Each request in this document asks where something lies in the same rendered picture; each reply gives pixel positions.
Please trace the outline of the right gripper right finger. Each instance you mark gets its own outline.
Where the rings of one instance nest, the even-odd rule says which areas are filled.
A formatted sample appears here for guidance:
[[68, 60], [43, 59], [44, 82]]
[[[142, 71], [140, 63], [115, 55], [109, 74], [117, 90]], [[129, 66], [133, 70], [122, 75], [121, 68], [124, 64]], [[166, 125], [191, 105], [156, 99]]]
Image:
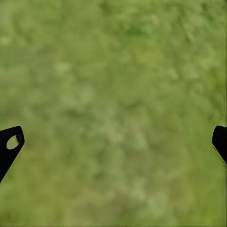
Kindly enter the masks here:
[[227, 128], [216, 126], [212, 143], [227, 164]]

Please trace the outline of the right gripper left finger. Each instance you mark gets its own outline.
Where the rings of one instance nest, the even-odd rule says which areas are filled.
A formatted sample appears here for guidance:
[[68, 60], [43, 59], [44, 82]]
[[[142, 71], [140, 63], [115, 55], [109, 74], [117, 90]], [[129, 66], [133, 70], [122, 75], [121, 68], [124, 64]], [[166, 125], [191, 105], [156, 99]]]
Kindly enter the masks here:
[[20, 126], [0, 131], [0, 183], [25, 143]]

